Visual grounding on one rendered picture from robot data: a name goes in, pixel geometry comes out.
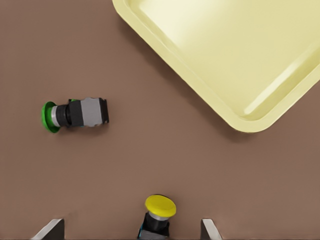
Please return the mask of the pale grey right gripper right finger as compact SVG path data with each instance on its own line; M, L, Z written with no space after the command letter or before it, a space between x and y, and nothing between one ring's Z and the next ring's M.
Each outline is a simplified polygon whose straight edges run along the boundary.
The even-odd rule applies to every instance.
M212 219L203 218L200 222L200 240L222 240Z

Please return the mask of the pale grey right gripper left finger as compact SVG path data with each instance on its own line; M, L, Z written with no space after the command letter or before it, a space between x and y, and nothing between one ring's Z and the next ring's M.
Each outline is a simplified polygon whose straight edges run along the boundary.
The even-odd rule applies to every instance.
M65 240L65 220L52 219L31 240Z

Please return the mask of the pale yellow tray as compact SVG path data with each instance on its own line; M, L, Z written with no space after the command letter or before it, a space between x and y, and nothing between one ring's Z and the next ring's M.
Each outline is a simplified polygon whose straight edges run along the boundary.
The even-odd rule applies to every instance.
M232 128L269 128L320 81L320 0L112 0Z

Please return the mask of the yellow push-button switch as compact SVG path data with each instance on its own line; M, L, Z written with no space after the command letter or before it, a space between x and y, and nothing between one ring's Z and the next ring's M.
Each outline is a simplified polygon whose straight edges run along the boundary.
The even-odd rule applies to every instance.
M153 194L144 203L147 212L139 228L137 240L168 240L170 218L177 212L175 203L167 196Z

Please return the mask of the green push-button switch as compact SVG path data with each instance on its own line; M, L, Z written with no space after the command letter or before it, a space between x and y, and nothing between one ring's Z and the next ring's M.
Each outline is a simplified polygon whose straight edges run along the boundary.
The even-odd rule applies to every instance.
M109 121L107 100L101 97L69 99L61 105L48 101L41 109L41 122L51 133L60 128L95 127Z

